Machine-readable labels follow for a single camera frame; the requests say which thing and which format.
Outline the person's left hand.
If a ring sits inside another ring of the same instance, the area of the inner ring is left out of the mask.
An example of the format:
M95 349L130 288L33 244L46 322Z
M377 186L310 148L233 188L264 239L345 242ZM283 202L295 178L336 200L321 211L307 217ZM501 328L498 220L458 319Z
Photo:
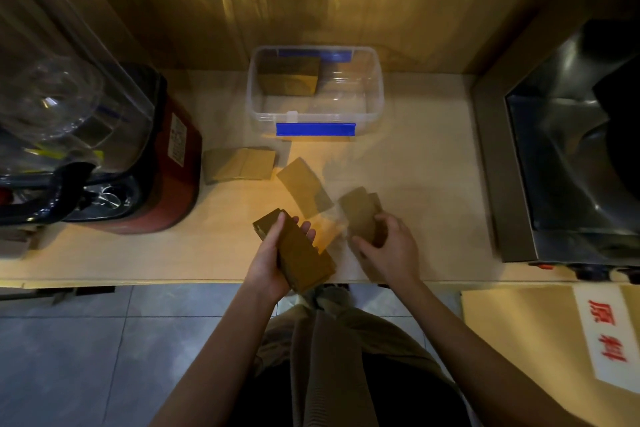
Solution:
M241 286L241 292L252 302L273 309L288 292L289 284L278 268L277 252L270 250L270 229L262 240Z

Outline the person's right hand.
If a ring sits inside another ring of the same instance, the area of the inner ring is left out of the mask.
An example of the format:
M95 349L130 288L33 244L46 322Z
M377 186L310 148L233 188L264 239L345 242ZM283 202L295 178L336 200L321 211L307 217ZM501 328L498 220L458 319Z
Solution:
M387 227L387 238L381 248L376 248L376 268L363 268L372 278L383 280L396 292L419 286L420 256L417 243L404 222L389 213L379 213L376 220Z

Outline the thick stack of cardboard sleeves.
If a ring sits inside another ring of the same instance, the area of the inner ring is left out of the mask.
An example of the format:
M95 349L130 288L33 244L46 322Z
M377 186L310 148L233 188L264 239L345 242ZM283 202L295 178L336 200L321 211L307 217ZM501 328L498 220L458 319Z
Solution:
M277 264L291 290L304 294L330 279L337 267L328 252L319 252L285 210L277 208L253 223L261 240L266 238L281 213L285 222L277 244Z

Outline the person's right forearm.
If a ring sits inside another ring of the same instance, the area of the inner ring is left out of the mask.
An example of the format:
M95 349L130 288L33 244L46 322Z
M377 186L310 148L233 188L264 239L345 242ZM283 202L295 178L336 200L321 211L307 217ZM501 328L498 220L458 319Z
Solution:
M420 279L387 278L484 427L592 427L454 315Z

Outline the person's left forearm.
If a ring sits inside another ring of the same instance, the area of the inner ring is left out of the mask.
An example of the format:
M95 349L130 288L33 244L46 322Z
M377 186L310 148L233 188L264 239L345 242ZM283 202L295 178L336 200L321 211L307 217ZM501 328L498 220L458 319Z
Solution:
M228 422L284 278L245 279L211 336L148 427L222 427Z

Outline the grey shoe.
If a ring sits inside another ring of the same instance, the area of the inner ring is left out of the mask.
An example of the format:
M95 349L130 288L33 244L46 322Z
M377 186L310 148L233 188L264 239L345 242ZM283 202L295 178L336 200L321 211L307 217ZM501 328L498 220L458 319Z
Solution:
M338 315L354 308L355 302L348 284L322 284L297 295L295 305Z

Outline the khaki trousers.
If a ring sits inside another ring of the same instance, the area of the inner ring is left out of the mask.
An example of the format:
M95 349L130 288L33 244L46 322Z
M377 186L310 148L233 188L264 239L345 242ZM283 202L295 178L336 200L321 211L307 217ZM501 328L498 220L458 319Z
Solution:
M454 382L395 324L294 305L270 319L228 427L471 427Z

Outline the red blender base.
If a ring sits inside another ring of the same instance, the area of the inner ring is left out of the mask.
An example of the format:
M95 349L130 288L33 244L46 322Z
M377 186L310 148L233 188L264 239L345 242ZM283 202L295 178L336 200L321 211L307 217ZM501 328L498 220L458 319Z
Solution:
M202 136L161 76L152 133L131 168L94 179L94 164L71 162L44 180L0 176L0 227L71 223L134 236L183 220L198 198Z

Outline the clear container with blue clips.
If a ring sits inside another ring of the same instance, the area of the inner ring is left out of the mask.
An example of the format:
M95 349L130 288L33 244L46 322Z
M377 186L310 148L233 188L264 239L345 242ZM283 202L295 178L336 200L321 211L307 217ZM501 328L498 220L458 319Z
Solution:
M267 56L320 57L315 95L263 94L257 80L257 64ZM279 138L361 135L379 123L385 108L380 58L369 46L258 46L250 59L245 107L261 133Z

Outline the bundle of brown cardboard sleeves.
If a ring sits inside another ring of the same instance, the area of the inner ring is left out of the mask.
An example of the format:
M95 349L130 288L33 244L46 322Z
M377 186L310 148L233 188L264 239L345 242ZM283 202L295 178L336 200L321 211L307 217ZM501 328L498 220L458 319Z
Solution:
M314 96L321 69L318 56L267 56L258 61L257 80L266 96Z

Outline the cardboard box with white label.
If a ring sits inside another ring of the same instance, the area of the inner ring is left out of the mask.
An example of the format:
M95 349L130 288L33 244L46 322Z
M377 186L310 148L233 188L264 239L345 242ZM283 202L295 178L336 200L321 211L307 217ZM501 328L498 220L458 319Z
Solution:
M461 293L466 324L573 415L640 427L640 286Z

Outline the stainless steel machine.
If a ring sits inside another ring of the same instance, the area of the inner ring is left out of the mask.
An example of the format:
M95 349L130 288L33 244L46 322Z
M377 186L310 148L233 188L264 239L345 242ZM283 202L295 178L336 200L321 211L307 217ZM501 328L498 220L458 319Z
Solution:
M472 88L502 262L640 286L640 20L533 20Z

